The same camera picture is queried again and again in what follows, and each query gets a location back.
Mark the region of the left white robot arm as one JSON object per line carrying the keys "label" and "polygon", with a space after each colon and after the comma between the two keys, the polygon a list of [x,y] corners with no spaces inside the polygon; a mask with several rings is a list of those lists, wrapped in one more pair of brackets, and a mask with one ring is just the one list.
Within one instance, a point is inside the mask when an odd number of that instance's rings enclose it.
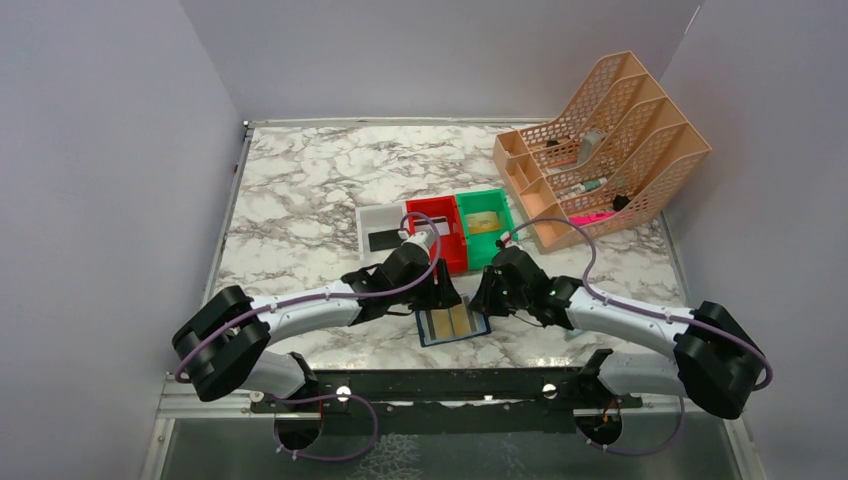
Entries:
{"label": "left white robot arm", "polygon": [[412,311],[460,304],[445,259],[406,242],[381,263],[344,274],[324,287],[251,297],[238,285],[218,291],[173,335],[175,381],[193,386],[203,402],[237,389],[293,399],[304,390],[308,365],[298,354],[273,356],[268,347],[291,337],[344,328]]}

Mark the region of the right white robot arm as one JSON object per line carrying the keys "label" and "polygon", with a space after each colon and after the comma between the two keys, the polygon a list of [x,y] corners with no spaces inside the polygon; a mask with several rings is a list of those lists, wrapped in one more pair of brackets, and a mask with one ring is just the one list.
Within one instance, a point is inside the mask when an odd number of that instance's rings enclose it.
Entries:
{"label": "right white robot arm", "polygon": [[645,354],[613,352],[601,361],[598,380],[607,391],[686,397],[719,418],[740,417],[766,370],[762,350],[720,304],[669,308],[611,295],[581,279],[548,276],[518,247],[484,268],[470,307],[496,317],[524,311],[544,326],[645,347]]}

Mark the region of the navy blue card holder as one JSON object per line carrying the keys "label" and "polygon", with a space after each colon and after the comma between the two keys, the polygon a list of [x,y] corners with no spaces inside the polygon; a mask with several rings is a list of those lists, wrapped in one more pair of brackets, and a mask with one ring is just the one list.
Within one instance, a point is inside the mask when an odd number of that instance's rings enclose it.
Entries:
{"label": "navy blue card holder", "polygon": [[488,317],[469,308],[470,297],[464,294],[460,299],[458,305],[448,309],[415,312],[419,341],[423,348],[491,333]]}

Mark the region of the white plastic bin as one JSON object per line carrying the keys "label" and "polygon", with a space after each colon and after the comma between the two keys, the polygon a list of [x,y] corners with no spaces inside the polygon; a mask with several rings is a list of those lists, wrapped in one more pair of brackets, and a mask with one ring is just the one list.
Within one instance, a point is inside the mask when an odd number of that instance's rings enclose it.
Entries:
{"label": "white plastic bin", "polygon": [[405,213],[404,202],[355,209],[359,259],[363,266],[383,262],[402,243],[399,227]]}

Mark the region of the peach desk organizer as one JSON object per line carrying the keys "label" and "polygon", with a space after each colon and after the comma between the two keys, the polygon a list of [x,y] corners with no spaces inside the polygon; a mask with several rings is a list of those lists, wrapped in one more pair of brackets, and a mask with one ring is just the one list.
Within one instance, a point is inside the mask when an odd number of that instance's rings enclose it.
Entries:
{"label": "peach desk organizer", "polygon": [[[582,166],[585,133],[607,133]],[[653,221],[684,186],[711,147],[631,51],[600,58],[558,117],[497,136],[493,161],[538,250],[582,243],[565,221],[612,210],[616,195],[631,199],[610,219],[587,225],[595,238]],[[557,193],[601,177],[600,188],[560,200]]]}

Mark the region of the green plastic bin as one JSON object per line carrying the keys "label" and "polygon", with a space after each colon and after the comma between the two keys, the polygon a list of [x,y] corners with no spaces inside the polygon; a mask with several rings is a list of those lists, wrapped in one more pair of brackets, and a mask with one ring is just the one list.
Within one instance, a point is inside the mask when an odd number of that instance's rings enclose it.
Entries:
{"label": "green plastic bin", "polygon": [[466,238],[468,269],[482,270],[498,253],[496,242],[514,226],[503,189],[489,189],[455,195],[461,226]]}

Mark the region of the red plastic bin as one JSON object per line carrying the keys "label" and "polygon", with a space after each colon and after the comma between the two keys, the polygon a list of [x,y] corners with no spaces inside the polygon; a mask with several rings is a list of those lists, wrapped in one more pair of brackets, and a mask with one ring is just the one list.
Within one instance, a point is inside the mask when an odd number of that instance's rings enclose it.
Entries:
{"label": "red plastic bin", "polygon": [[441,240],[441,257],[445,259],[450,273],[469,270],[467,242],[453,195],[407,200],[406,211],[426,215],[433,222],[434,231]]}

